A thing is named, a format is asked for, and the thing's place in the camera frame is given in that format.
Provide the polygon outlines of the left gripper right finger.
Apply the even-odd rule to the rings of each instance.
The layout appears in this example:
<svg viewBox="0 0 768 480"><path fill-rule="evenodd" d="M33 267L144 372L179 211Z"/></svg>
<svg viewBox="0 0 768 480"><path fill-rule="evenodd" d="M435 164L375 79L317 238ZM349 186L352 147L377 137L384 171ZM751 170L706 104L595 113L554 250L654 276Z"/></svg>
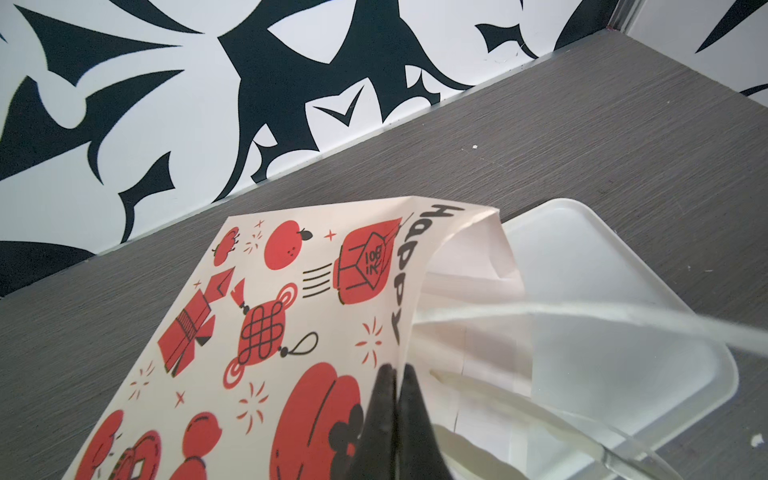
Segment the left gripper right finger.
<svg viewBox="0 0 768 480"><path fill-rule="evenodd" d="M398 479L452 480L411 364L404 367L397 408Z"/></svg>

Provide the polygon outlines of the red white paper bag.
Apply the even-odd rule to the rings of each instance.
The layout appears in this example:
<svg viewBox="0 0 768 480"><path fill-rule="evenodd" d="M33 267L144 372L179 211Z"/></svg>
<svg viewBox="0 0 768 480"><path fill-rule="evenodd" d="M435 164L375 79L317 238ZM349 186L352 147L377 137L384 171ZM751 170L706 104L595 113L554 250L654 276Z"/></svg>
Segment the red white paper bag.
<svg viewBox="0 0 768 480"><path fill-rule="evenodd" d="M418 196L232 216L69 479L336 479L421 298L518 299L498 209Z"/></svg>

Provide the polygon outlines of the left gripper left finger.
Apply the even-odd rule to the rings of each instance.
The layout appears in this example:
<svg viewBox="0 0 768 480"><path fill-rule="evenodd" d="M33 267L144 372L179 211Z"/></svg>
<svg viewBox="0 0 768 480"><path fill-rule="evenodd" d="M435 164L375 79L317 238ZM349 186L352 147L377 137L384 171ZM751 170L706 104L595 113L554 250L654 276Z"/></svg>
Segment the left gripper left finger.
<svg viewBox="0 0 768 480"><path fill-rule="evenodd" d="M396 478L397 390L396 370L382 365L376 376L359 445L346 479Z"/></svg>

